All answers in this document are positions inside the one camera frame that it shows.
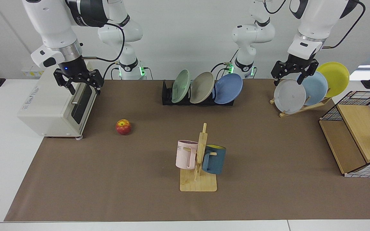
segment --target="brown table mat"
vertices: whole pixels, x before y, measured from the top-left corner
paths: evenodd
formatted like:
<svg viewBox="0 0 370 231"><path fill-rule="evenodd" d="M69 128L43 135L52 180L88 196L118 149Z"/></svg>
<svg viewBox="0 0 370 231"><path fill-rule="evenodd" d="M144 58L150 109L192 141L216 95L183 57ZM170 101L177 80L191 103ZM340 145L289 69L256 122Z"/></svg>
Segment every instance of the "brown table mat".
<svg viewBox="0 0 370 231"><path fill-rule="evenodd" d="M279 118L272 80L245 80L233 107L162 106L161 89L107 81L83 140L43 140L5 221L370 219L370 178L341 176L318 123L332 102ZM203 122L227 148L218 191L180 192L177 141Z"/></svg>

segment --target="white wall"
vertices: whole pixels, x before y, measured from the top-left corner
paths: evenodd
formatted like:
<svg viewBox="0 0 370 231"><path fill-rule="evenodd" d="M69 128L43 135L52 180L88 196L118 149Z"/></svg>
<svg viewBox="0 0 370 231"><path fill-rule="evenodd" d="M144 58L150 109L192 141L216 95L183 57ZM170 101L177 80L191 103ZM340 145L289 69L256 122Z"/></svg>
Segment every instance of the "white wall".
<svg viewBox="0 0 370 231"><path fill-rule="evenodd" d="M274 0L273 8L281 2ZM363 2L367 11L361 22L340 47L319 52L316 58L320 63L341 62L352 72L369 56L370 0ZM196 77L217 63L229 61L237 49L231 38L232 28L253 22L248 13L250 4L250 0L125 0L131 18L144 29L143 39L132 45L145 66L151 67L155 79L173 79L185 68ZM326 45L336 44L360 12L358 6L342 19L335 26ZM37 49L41 39L33 29L20 0L0 0L0 13L1 73L7 78L22 78L20 63L29 62L27 53ZM255 66L259 68L257 77L261 78L270 77L270 70L277 60L286 60L287 49L299 25L299 20L289 12L288 5L273 15L271 20L277 32L275 39L267 44L256 45L258 54ZM79 41L85 44L85 56L116 56L116 51L111 51L99 41L96 28L76 27L74 30ZM107 63L95 62L95 65L104 71Z"/></svg>

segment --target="dark teal mug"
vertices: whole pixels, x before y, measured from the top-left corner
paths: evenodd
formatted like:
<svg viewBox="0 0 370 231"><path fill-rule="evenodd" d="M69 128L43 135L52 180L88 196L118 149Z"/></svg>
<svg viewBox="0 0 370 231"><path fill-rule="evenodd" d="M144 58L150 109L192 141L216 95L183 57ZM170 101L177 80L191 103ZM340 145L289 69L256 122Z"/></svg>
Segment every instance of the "dark teal mug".
<svg viewBox="0 0 370 231"><path fill-rule="evenodd" d="M224 166L226 148L214 144L207 144L205 148L202 170L210 174L221 174Z"/></svg>

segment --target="wooden plate stand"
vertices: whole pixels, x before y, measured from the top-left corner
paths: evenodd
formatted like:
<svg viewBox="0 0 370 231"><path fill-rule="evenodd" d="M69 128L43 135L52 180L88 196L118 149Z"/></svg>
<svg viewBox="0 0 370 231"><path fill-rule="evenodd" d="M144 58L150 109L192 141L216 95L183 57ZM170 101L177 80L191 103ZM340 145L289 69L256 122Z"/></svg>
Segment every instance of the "wooden plate stand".
<svg viewBox="0 0 370 231"><path fill-rule="evenodd" d="M332 98L328 98L328 97L325 97L322 101L320 101L319 103L317 104L314 104L314 105L311 105L311 106L303 106L299 111L295 112L295 113L292 113L292 114L286 114L285 111L279 113L279 117L283 118L283 117L287 117L287 116L291 116L291 115L294 115L294 114L298 114L298 113L301 113L301 112L304 112L304 111L308 111L308 110L311 110L311 109L315 109L315 108L319 108L319 107L322 107L322 106L325 106ZM270 104L275 104L275 98L271 99L269 101Z"/></svg>

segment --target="plate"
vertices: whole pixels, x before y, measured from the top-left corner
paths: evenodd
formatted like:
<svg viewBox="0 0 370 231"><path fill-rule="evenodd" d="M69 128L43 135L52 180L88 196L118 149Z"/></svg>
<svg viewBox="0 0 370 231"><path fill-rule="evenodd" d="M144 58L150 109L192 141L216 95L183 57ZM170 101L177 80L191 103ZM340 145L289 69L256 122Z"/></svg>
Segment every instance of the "plate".
<svg viewBox="0 0 370 231"><path fill-rule="evenodd" d="M180 102L186 95L191 84L191 75L188 70L183 70L176 77L172 85L172 102L174 104Z"/></svg>
<svg viewBox="0 0 370 231"><path fill-rule="evenodd" d="M325 98L328 92L328 82L320 72L315 72L314 75L304 79L302 86L305 88L306 98L310 96L310 99L305 102L306 106L319 103Z"/></svg>
<svg viewBox="0 0 370 231"><path fill-rule="evenodd" d="M329 92L326 97L334 97L341 94L348 86L349 71L341 63L330 62L321 65L317 71L321 72L328 81Z"/></svg>
<svg viewBox="0 0 370 231"><path fill-rule="evenodd" d="M199 104L209 97L212 93L215 80L212 73L204 72L192 82L191 85L191 100L192 104Z"/></svg>
<svg viewBox="0 0 370 231"><path fill-rule="evenodd" d="M285 79L279 83L273 94L275 105L286 114L298 112L305 104L306 92L294 79Z"/></svg>
<svg viewBox="0 0 370 231"><path fill-rule="evenodd" d="M214 96L216 91L215 103L227 104L235 100L241 93L243 81L238 74L231 73L223 76L215 84Z"/></svg>

